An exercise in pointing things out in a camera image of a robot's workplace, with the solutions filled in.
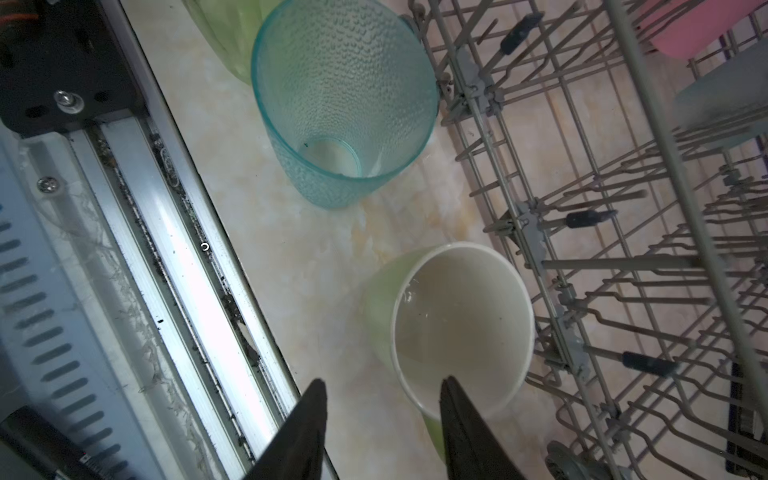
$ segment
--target bolt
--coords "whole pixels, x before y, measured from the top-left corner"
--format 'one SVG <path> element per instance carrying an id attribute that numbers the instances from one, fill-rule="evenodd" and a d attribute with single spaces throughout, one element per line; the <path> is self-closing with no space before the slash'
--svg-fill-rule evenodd
<path id="1" fill-rule="evenodd" d="M 58 180 L 53 177 L 41 177 L 38 180 L 38 190 L 44 194 L 53 194 L 58 190 Z"/>
<path id="2" fill-rule="evenodd" d="M 53 99 L 56 100 L 56 103 L 62 107 L 72 107 L 74 106 L 75 102 L 77 102 L 77 99 L 73 94 L 63 90 L 55 91 L 53 93 Z"/>

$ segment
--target wire rack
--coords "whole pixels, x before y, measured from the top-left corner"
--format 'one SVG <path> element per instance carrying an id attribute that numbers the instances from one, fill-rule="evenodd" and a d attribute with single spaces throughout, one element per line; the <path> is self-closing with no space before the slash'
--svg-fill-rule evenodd
<path id="1" fill-rule="evenodd" d="M 768 108 L 670 128 L 664 89 L 762 39 L 768 8 L 687 65 L 663 58 L 650 40 L 700 3 L 411 0 L 404 16 L 485 231 L 535 293 L 527 383 L 570 432 L 548 446 L 555 478 L 768 478 L 766 138 L 713 147 Z"/>

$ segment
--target pink object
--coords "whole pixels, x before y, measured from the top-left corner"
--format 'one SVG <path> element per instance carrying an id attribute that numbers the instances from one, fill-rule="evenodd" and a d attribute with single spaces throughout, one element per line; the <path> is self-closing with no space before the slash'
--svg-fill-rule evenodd
<path id="1" fill-rule="evenodd" d="M 659 19 L 664 14 L 674 10 L 687 0 L 671 0 L 648 15 L 640 22 L 642 28 Z M 704 0 L 693 7 L 685 15 L 672 22 L 663 31 L 655 35 L 650 43 L 661 53 L 672 58 L 687 60 L 704 50 L 707 45 L 717 40 L 722 34 L 733 27 L 739 20 L 757 9 L 765 0 Z M 642 15 L 664 0 L 649 0 L 639 10 Z M 651 28 L 656 31 L 667 24 L 664 19 Z"/>

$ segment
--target textured plastic cup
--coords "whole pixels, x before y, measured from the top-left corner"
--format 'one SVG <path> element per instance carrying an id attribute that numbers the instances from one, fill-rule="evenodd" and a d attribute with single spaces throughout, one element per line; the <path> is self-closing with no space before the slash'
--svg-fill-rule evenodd
<path id="1" fill-rule="evenodd" d="M 419 156 L 435 124 L 426 53 L 375 0 L 287 0 L 259 30 L 251 68 L 277 158 L 320 207 L 381 187 Z"/>
<path id="2" fill-rule="evenodd" d="M 476 243 L 393 260 L 371 279 L 362 311 L 376 355 L 424 415 L 441 455 L 442 380 L 456 377 L 490 418 L 509 404 L 531 365 L 533 309 L 522 278 Z"/>

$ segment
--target light blue object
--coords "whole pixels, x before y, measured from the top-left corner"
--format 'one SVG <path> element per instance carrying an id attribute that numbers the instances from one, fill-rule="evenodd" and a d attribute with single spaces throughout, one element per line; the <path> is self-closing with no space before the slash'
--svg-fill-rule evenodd
<path id="1" fill-rule="evenodd" d="M 375 0 L 287 0 L 259 31 L 251 68 L 277 158 L 319 207 L 381 187 L 419 156 L 435 124 L 426 53 Z"/>
<path id="2" fill-rule="evenodd" d="M 694 128 L 730 115 L 768 105 L 768 38 L 718 66 L 683 89 L 674 99 L 673 115 L 681 127 Z M 741 124 L 748 131 L 705 144 L 729 148 L 768 131 L 768 119 Z"/>

